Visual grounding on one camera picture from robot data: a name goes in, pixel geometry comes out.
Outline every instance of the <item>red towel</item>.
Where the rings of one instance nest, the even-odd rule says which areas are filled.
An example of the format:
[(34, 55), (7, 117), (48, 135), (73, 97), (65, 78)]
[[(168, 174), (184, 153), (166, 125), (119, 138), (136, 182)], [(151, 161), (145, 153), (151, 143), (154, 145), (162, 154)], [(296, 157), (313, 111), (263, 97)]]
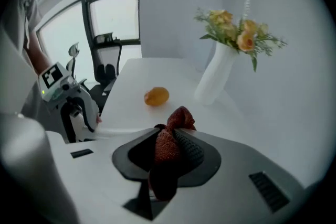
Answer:
[(177, 188), (181, 152), (173, 136), (174, 129), (196, 130), (195, 120), (184, 106), (176, 109), (167, 120), (167, 126), (158, 124), (162, 131), (157, 135), (154, 165), (149, 174), (149, 186), (159, 200), (171, 200)]

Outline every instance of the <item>black chair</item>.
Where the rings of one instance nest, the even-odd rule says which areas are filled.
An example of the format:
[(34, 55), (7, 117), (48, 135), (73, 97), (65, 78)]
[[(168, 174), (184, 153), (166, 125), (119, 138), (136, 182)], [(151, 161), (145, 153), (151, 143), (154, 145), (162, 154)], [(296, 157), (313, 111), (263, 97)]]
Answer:
[(90, 95), (97, 103), (100, 113), (119, 74), (121, 44), (109, 38), (110, 36), (104, 34), (94, 38), (93, 50), (98, 51), (103, 64), (97, 66), (96, 81), (100, 84), (90, 90)]

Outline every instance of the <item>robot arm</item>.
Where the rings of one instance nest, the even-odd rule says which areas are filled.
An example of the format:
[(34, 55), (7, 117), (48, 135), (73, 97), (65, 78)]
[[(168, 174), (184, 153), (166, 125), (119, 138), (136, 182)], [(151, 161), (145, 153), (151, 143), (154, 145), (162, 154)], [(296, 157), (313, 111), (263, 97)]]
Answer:
[(91, 132), (94, 132), (97, 126), (97, 114), (99, 113), (96, 102), (81, 85), (79, 90), (71, 96), (71, 101), (82, 108), (84, 123)]
[(91, 132), (95, 131), (99, 108), (88, 91), (71, 76), (70, 71), (57, 62), (39, 76), (39, 85), (42, 99), (49, 110), (65, 104), (74, 108), (80, 106), (85, 125)]

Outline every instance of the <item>yellow flower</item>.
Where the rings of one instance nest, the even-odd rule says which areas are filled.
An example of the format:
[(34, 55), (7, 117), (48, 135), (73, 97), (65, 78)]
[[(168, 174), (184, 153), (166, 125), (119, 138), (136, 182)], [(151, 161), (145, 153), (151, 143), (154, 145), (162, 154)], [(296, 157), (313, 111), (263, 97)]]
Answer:
[(258, 36), (262, 37), (268, 33), (268, 25), (260, 24), (258, 28)]
[(237, 26), (233, 24), (224, 25), (224, 33), (232, 40), (237, 39)]
[(253, 34), (251, 32), (243, 31), (238, 37), (237, 44), (242, 51), (254, 50)]
[(209, 18), (217, 25), (230, 24), (233, 15), (226, 10), (210, 10)]
[(258, 29), (258, 25), (253, 20), (245, 20), (244, 21), (244, 30), (254, 34)]

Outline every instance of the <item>vent grille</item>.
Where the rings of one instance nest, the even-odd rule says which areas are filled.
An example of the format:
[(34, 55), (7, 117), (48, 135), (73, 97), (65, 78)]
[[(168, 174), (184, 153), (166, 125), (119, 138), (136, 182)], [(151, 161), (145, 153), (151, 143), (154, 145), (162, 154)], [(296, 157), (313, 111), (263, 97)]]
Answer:
[(71, 152), (71, 155), (75, 159), (75, 158), (83, 157), (91, 153), (93, 153), (93, 151), (87, 148), (86, 150)]
[(289, 199), (276, 187), (265, 173), (259, 172), (251, 174), (249, 178), (273, 213), (289, 203)]

